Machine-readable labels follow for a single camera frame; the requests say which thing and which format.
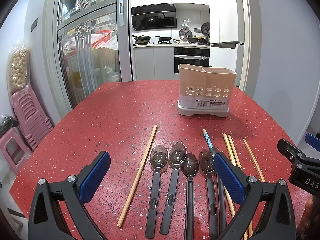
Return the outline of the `blue dotted chopstick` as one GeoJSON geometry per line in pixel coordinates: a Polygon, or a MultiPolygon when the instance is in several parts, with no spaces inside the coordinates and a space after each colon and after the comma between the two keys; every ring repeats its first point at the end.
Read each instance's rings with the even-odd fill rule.
{"type": "MultiPolygon", "coordinates": [[[[207,142],[207,145],[209,147],[209,151],[212,154],[213,159],[214,159],[214,155],[217,152],[219,152],[219,150],[213,146],[212,141],[211,141],[207,131],[205,129],[203,129],[202,132],[203,132],[204,138],[207,142]]],[[[224,185],[223,185],[222,180],[220,179],[220,177],[217,175],[217,172],[215,171],[215,167],[214,167],[213,175],[216,175],[217,196],[218,196],[218,200],[219,200],[219,215],[217,215],[217,222],[218,222],[218,230],[219,230],[219,235],[220,235],[220,233],[222,233],[225,230],[226,224],[227,224],[225,190],[224,190],[224,185]]]]}

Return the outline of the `black spoon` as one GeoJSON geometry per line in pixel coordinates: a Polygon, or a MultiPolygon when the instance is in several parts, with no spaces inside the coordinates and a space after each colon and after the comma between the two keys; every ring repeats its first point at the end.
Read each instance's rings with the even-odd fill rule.
{"type": "Polygon", "coordinates": [[[199,163],[196,156],[187,153],[186,159],[181,166],[183,174],[187,178],[186,182],[186,203],[185,203],[185,228],[184,239],[194,239],[194,180],[199,171],[199,163]]]}
{"type": "Polygon", "coordinates": [[[175,143],[169,151],[169,164],[172,168],[170,183],[168,188],[167,200],[160,227],[160,234],[167,235],[169,233],[174,203],[176,197],[176,189],[178,184],[178,175],[180,166],[185,161],[187,150],[182,143],[175,143]]]}
{"type": "Polygon", "coordinates": [[[150,153],[150,165],[153,170],[151,193],[149,199],[148,216],[146,221],[145,238],[152,239],[155,236],[157,217],[158,194],[161,183],[161,173],[168,162],[168,150],[163,145],[155,146],[150,153]]]}
{"type": "Polygon", "coordinates": [[[209,217],[209,237],[210,239],[217,239],[219,235],[216,200],[213,181],[213,156],[209,150],[204,149],[199,153],[199,165],[202,174],[206,180],[207,201],[208,201],[208,217],[209,217]]]}

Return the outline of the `black range hood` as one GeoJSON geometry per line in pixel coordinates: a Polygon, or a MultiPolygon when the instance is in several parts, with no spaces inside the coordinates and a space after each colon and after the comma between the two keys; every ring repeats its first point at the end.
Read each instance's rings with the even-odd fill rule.
{"type": "Polygon", "coordinates": [[[177,28],[176,4],[150,4],[131,9],[134,31],[177,28]]]}

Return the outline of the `black built-in oven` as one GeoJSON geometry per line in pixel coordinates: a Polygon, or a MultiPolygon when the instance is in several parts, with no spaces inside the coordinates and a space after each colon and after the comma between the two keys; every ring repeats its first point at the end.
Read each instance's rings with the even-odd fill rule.
{"type": "Polygon", "coordinates": [[[209,49],[175,47],[174,48],[174,73],[178,74],[180,64],[192,64],[196,66],[209,66],[209,49]]]}

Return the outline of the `glass sliding door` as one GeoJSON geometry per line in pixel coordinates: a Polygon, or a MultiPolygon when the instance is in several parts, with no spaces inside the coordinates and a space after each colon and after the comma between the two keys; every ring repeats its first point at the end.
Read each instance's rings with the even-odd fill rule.
{"type": "Polygon", "coordinates": [[[133,81],[130,10],[130,0],[54,0],[54,53],[66,111],[104,83],[133,81]]]}

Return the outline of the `black wok on stove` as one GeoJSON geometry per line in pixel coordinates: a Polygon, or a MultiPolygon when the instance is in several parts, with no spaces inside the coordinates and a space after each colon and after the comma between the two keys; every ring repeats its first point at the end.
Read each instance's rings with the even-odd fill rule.
{"type": "Polygon", "coordinates": [[[136,45],[149,44],[150,40],[151,40],[151,36],[144,36],[144,35],[136,36],[136,35],[133,35],[132,37],[134,38],[136,45]]]}

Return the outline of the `beige plastic utensil holder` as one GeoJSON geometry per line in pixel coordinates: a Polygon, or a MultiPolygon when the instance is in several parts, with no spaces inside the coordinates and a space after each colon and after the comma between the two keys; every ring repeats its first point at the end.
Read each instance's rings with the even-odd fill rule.
{"type": "Polygon", "coordinates": [[[227,68],[179,64],[180,115],[229,115],[229,103],[235,84],[236,72],[227,68]]]}

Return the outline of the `stacked pink plastic stools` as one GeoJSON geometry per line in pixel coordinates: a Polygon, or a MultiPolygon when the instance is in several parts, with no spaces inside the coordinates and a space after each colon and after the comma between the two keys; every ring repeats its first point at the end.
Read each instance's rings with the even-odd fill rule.
{"type": "Polygon", "coordinates": [[[19,123],[20,133],[32,150],[35,150],[53,129],[33,88],[27,84],[10,97],[13,113],[19,123]]]}

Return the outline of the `black frying pan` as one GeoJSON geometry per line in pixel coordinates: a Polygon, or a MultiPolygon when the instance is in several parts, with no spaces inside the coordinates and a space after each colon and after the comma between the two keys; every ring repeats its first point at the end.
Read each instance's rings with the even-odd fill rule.
{"type": "Polygon", "coordinates": [[[157,36],[157,35],[156,35],[156,37],[158,38],[159,44],[171,44],[171,40],[172,40],[171,37],[161,37],[161,36],[157,36]]]}

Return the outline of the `yellow patterned chopstick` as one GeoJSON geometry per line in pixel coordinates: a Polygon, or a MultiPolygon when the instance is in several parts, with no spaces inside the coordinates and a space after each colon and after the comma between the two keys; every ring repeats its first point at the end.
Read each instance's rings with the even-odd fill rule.
{"type": "MultiPolygon", "coordinates": [[[[234,166],[237,166],[236,165],[236,162],[235,162],[235,158],[234,158],[234,155],[233,155],[233,152],[232,152],[232,148],[231,148],[231,145],[229,143],[229,140],[228,140],[228,137],[227,137],[227,134],[226,133],[223,133],[223,139],[225,141],[225,145],[226,145],[226,148],[227,148],[227,152],[228,152],[228,156],[229,156],[229,160],[231,161],[231,163],[234,165],[234,166]]],[[[227,203],[229,205],[229,210],[231,212],[231,216],[232,218],[235,216],[235,209],[234,209],[234,205],[233,205],[233,202],[231,200],[231,196],[228,192],[227,189],[225,189],[225,193],[226,193],[226,197],[227,197],[227,203]]]]}

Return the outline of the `plain wooden chopstick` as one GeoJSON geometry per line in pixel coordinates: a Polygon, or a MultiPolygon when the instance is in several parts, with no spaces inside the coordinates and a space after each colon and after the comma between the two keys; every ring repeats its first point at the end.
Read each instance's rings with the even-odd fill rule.
{"type": "Polygon", "coordinates": [[[143,154],[143,157],[142,157],[142,160],[140,162],[140,166],[137,170],[137,173],[136,173],[136,176],[135,176],[135,179],[133,181],[133,184],[131,186],[131,189],[130,189],[130,192],[129,192],[129,195],[126,199],[126,202],[125,202],[125,205],[123,207],[123,210],[121,212],[121,215],[118,219],[118,222],[117,222],[117,227],[118,228],[121,228],[123,226],[123,223],[124,223],[124,220],[125,220],[125,217],[127,215],[127,212],[129,210],[129,207],[131,205],[131,202],[132,202],[132,199],[135,195],[135,191],[136,191],[136,188],[138,186],[138,183],[140,181],[140,177],[142,175],[142,172],[144,170],[144,166],[146,164],[146,161],[147,161],[147,158],[149,156],[149,153],[150,153],[150,149],[151,149],[151,146],[153,144],[153,141],[154,141],[154,138],[155,138],[155,135],[156,135],[156,132],[157,132],[157,124],[154,125],[153,129],[152,129],[152,132],[151,132],[151,135],[150,135],[150,138],[149,138],[149,141],[148,141],[148,144],[145,148],[145,151],[144,151],[144,154],[143,154]]]}

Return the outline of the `black plastic bag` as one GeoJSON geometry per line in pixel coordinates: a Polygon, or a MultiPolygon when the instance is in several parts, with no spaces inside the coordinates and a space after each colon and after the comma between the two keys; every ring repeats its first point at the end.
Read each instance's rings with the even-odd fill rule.
{"type": "Polygon", "coordinates": [[[0,137],[5,135],[7,131],[11,128],[15,128],[19,126],[19,122],[10,115],[1,115],[0,116],[0,137]]]}

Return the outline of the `pink stool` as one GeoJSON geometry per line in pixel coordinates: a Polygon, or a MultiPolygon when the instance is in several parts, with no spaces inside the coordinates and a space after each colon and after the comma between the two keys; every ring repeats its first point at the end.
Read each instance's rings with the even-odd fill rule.
{"type": "Polygon", "coordinates": [[[1,152],[16,175],[32,155],[30,148],[14,128],[9,129],[1,137],[1,152]]]}

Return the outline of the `bag of round nuts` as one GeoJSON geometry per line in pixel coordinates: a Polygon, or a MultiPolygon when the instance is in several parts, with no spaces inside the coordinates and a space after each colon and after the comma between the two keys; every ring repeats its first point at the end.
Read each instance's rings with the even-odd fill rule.
{"type": "Polygon", "coordinates": [[[30,50],[26,42],[17,42],[8,57],[9,93],[14,94],[30,83],[30,50]]]}

